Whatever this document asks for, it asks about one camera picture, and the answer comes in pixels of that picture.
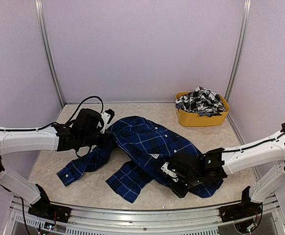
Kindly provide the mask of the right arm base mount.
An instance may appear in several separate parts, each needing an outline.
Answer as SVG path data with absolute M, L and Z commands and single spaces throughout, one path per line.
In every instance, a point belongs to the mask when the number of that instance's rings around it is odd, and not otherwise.
M 263 203 L 251 201 L 250 186 L 247 186 L 241 194 L 241 200 L 237 204 L 222 206 L 219 209 L 222 222 L 235 221 L 262 213 Z

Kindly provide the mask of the blue plaid long sleeve shirt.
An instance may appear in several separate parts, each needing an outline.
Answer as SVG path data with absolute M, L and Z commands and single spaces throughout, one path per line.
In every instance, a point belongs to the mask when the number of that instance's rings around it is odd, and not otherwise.
M 112 124 L 108 131 L 112 139 L 106 148 L 97 146 L 57 172 L 64 186 L 79 180 L 85 172 L 95 172 L 103 167 L 113 150 L 119 147 L 130 160 L 106 183 L 126 201 L 133 203 L 142 188 L 152 180 L 171 188 L 173 180 L 160 172 L 169 158 L 177 154 L 185 154 L 192 159 L 202 156 L 188 139 L 144 117 L 124 117 Z

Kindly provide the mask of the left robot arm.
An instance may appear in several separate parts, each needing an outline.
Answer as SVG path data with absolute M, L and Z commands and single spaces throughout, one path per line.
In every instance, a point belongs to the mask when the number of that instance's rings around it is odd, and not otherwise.
M 64 152 L 96 145 L 106 147 L 111 134 L 107 131 L 115 116 L 112 109 L 97 112 L 92 109 L 81 109 L 74 120 L 65 124 L 57 122 L 45 127 L 33 129 L 7 129 L 0 127 L 0 185 L 14 192 L 25 201 L 34 205 L 41 216 L 48 218 L 54 213 L 54 206 L 39 185 L 28 182 L 24 177 L 1 161 L 3 155 L 26 151 Z

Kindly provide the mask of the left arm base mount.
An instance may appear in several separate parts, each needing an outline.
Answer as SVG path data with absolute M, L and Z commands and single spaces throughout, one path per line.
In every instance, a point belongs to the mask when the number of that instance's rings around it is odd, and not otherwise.
M 71 214 L 71 208 L 52 204 L 45 190 L 38 184 L 35 185 L 40 193 L 40 198 L 37 202 L 31 203 L 28 209 L 30 215 L 49 219 L 54 222 L 68 223 Z

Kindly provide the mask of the yellow plastic basket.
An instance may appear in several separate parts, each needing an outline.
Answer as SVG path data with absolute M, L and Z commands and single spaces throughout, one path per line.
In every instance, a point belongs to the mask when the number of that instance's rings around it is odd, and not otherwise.
M 225 106 L 225 112 L 222 112 L 220 116 L 200 116 L 199 114 L 188 113 L 186 111 L 177 109 L 176 113 L 179 123 L 185 127 L 208 127 L 222 125 L 230 111 L 230 106 L 222 96 L 220 96 L 220 98 Z

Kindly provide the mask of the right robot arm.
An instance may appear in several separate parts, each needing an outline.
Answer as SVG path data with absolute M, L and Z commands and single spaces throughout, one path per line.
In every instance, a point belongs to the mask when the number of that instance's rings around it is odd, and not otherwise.
M 170 158 L 161 171 L 173 180 L 172 190 L 183 198 L 189 189 L 210 185 L 246 168 L 276 164 L 254 185 L 247 187 L 236 206 L 240 217 L 247 217 L 255 203 L 262 203 L 285 182 L 285 123 L 273 135 L 236 147 L 210 150 L 198 158 L 178 154 Z

